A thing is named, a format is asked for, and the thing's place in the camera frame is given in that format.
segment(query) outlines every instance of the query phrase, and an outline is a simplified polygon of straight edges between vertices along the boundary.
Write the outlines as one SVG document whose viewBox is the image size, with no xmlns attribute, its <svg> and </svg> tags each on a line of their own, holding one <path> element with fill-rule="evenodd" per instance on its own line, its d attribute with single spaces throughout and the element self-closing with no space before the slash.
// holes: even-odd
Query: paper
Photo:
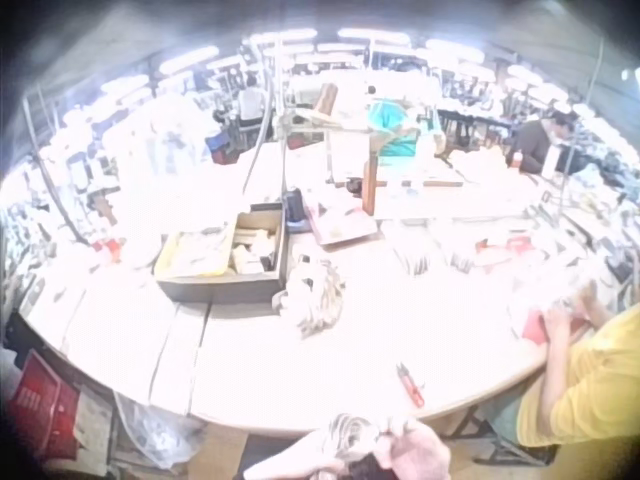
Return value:
<svg viewBox="0 0 640 480">
<path fill-rule="evenodd" d="M 73 425 L 73 435 L 86 450 L 98 456 L 104 454 L 105 459 L 109 450 L 112 416 L 111 406 L 91 390 L 82 386 L 78 399 L 76 422 Z"/>
</svg>

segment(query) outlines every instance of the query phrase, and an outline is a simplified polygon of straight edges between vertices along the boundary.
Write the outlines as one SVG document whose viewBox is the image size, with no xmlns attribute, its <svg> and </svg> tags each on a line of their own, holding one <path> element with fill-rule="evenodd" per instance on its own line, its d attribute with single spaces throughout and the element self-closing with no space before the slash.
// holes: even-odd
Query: plastic bag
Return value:
<svg viewBox="0 0 640 480">
<path fill-rule="evenodd" d="M 204 442 L 205 422 L 140 405 L 113 393 L 129 438 L 158 467 L 168 470 L 198 453 Z"/>
</svg>

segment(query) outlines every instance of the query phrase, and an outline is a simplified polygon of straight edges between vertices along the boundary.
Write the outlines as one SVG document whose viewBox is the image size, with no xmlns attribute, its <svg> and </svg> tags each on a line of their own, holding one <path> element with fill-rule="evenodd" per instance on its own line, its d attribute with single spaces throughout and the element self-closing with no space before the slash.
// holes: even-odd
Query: clothing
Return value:
<svg viewBox="0 0 640 480">
<path fill-rule="evenodd" d="M 238 93 L 240 120 L 262 118 L 264 113 L 265 92 L 259 87 L 247 87 Z"/>
<path fill-rule="evenodd" d="M 520 171 L 539 174 L 550 147 L 551 140 L 542 120 L 524 123 L 516 132 L 515 143 L 507 156 L 507 164 L 511 165 L 514 153 L 521 152 Z"/>
<path fill-rule="evenodd" d="M 571 348 L 567 391 L 553 407 L 553 436 L 538 432 L 544 375 L 522 398 L 518 443 L 528 447 L 640 434 L 640 304 Z"/>
<path fill-rule="evenodd" d="M 369 110 L 369 123 L 374 130 L 393 132 L 401 127 L 409 116 L 407 111 L 395 102 L 383 100 L 374 104 Z M 438 114 L 433 113 L 431 121 L 421 121 L 420 135 L 442 132 Z M 396 138 L 387 143 L 380 152 L 380 166 L 406 167 L 413 163 L 416 155 L 417 134 Z"/>
</svg>

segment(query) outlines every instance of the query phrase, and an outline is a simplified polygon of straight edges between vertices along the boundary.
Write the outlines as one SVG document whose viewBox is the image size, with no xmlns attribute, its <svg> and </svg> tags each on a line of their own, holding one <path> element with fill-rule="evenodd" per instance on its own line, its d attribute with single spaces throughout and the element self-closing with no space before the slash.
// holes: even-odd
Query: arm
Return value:
<svg viewBox="0 0 640 480">
<path fill-rule="evenodd" d="M 549 352 L 538 409 L 538 430 L 553 435 L 551 414 L 553 408 L 567 391 L 567 366 L 571 340 L 571 317 L 560 309 L 552 309 L 544 317 L 549 335 Z"/>
</svg>

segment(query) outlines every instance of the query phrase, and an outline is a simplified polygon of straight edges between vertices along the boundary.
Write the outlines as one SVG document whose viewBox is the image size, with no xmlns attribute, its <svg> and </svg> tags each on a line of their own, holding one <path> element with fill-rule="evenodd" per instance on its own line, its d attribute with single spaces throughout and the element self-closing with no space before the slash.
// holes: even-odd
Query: fabric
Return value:
<svg viewBox="0 0 640 480">
<path fill-rule="evenodd" d="M 542 120 L 527 122 L 516 132 L 515 142 L 507 157 L 507 163 L 511 165 L 513 154 L 521 152 L 520 171 L 539 174 L 542 172 L 550 146 L 551 140 L 542 125 Z"/>
<path fill-rule="evenodd" d="M 238 93 L 240 120 L 262 118 L 264 112 L 265 92 L 259 87 L 247 87 Z"/>
<path fill-rule="evenodd" d="M 532 383 L 530 380 L 521 382 L 480 406 L 491 428 L 513 443 L 518 443 L 518 412 L 522 397 Z"/>
<path fill-rule="evenodd" d="M 393 132 L 409 120 L 407 111 L 395 102 L 381 101 L 369 110 L 369 123 L 374 130 Z M 434 113 L 431 125 L 420 122 L 420 135 L 442 132 L 438 114 Z M 412 134 L 396 138 L 389 142 L 379 152 L 381 166 L 408 166 L 413 163 L 416 155 L 418 135 Z"/>
<path fill-rule="evenodd" d="M 640 435 L 640 304 L 571 348 L 567 391 L 551 413 L 553 436 L 538 432 L 543 376 L 522 399 L 518 443 L 528 447 Z"/>
</svg>

